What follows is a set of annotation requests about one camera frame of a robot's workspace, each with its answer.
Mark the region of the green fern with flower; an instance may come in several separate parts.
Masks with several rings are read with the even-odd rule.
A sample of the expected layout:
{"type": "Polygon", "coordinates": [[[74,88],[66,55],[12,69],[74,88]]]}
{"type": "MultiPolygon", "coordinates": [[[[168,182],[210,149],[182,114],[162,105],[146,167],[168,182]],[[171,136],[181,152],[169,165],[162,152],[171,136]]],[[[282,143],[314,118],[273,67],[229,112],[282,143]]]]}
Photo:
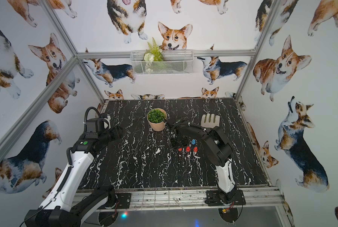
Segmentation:
{"type": "Polygon", "coordinates": [[[152,38],[152,43],[148,42],[149,49],[146,51],[143,57],[143,61],[145,62],[145,72],[152,73],[154,62],[162,62],[164,61],[162,55],[162,49],[157,44],[156,40],[152,38]]]}

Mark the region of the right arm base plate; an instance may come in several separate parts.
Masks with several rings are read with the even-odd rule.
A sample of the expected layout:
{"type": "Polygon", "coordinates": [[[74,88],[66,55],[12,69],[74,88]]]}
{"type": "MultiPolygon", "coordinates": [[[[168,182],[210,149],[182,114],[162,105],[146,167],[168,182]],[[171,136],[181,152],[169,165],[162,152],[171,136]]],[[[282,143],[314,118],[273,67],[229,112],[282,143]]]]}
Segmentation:
{"type": "Polygon", "coordinates": [[[222,191],[206,191],[206,197],[204,201],[208,206],[229,206],[234,205],[246,205],[244,193],[242,190],[235,189],[229,194],[225,194],[222,191]]]}

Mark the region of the beige plant pot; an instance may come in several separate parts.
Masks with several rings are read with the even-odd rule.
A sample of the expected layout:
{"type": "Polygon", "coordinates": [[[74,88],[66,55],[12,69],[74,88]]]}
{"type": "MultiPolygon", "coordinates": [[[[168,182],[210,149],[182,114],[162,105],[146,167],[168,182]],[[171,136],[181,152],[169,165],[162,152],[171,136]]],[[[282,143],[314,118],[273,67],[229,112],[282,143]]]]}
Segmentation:
{"type": "Polygon", "coordinates": [[[167,113],[163,109],[161,109],[161,108],[158,108],[158,109],[166,114],[166,119],[163,122],[159,123],[159,124],[153,124],[153,123],[149,122],[149,120],[148,120],[148,114],[147,114],[147,120],[149,122],[149,125],[151,126],[151,128],[154,131],[162,131],[166,127],[167,113]]]}

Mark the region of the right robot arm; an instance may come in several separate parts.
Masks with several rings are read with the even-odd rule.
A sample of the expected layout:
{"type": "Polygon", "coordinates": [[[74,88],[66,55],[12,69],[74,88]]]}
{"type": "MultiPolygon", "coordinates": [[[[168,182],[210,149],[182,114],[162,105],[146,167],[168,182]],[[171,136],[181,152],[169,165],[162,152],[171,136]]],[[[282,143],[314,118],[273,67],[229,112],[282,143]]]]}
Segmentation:
{"type": "Polygon", "coordinates": [[[191,139],[195,139],[202,144],[207,159],[215,165],[218,176],[217,196],[206,199],[205,203],[209,206],[234,205],[238,188],[232,171],[233,148],[223,130],[218,126],[204,128],[188,121],[166,125],[171,133],[170,142],[173,148],[184,148],[190,144],[191,139]]]}

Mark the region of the green succulent plant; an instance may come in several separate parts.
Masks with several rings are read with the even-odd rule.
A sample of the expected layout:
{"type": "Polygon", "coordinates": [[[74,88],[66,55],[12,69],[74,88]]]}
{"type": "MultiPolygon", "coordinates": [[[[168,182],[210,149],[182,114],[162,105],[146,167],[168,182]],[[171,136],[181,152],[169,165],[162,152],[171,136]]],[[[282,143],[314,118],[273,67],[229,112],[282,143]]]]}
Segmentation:
{"type": "Polygon", "coordinates": [[[148,113],[148,120],[153,124],[159,124],[166,119],[166,114],[159,109],[153,109],[148,113]]]}

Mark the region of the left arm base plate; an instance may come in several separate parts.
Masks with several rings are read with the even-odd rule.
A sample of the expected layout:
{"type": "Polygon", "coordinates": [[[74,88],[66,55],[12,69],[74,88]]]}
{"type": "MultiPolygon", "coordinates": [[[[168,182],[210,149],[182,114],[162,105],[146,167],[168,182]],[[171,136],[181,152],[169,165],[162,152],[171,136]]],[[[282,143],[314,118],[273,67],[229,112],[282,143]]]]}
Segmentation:
{"type": "Polygon", "coordinates": [[[130,207],[131,193],[110,194],[107,202],[100,206],[98,210],[128,209],[130,207]]]}

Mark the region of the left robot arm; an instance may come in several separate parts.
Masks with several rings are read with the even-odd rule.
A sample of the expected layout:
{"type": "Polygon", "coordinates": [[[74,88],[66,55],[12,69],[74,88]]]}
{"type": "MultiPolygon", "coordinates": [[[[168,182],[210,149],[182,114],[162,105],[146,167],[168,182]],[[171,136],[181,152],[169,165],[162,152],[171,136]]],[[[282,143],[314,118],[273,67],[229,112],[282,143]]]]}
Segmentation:
{"type": "Polygon", "coordinates": [[[111,127],[98,109],[89,107],[84,115],[84,131],[67,149],[68,163],[57,184],[38,209],[28,211],[23,224],[27,227],[80,227],[99,207],[116,207],[118,202],[112,185],[100,186],[78,204],[72,203],[94,155],[122,137],[121,127],[111,127]]]}

